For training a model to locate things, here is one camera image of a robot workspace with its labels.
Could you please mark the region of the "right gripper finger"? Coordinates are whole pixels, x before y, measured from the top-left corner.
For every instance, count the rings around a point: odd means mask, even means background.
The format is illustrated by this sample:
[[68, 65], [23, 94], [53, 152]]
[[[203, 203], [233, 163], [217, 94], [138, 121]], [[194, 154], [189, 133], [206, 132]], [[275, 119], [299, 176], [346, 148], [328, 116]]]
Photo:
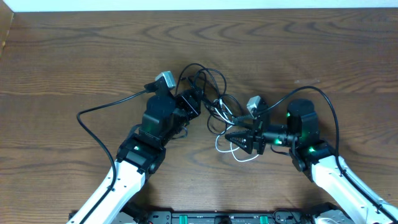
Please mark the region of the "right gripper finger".
[[230, 143], [233, 143], [240, 147], [243, 151], [248, 154], [252, 154], [253, 151], [253, 140], [250, 135], [250, 130], [247, 131], [236, 131], [225, 135], [225, 139]]
[[253, 128], [255, 119], [250, 115], [233, 117], [234, 126], [239, 126], [242, 128]]

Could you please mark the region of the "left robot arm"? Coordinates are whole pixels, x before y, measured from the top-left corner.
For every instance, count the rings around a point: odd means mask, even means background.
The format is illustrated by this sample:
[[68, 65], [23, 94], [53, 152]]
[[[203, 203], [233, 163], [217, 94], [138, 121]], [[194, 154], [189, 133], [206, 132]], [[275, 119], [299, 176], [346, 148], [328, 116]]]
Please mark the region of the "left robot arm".
[[166, 144], [200, 115], [201, 94], [158, 91], [147, 100], [142, 122], [120, 145], [116, 160], [69, 223], [111, 223], [165, 159]]

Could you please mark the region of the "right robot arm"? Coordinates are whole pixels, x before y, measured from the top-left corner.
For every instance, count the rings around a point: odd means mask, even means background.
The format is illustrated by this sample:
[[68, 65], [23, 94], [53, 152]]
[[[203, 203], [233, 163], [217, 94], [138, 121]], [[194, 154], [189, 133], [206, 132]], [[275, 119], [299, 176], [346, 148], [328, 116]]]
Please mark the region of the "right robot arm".
[[397, 223], [397, 207], [371, 190], [347, 165], [337, 147], [320, 138], [318, 116], [310, 100], [292, 100], [285, 125], [272, 125], [267, 105], [258, 96], [249, 100], [251, 124], [226, 134], [231, 144], [261, 155], [265, 146], [289, 148], [299, 172], [326, 191], [354, 223]]

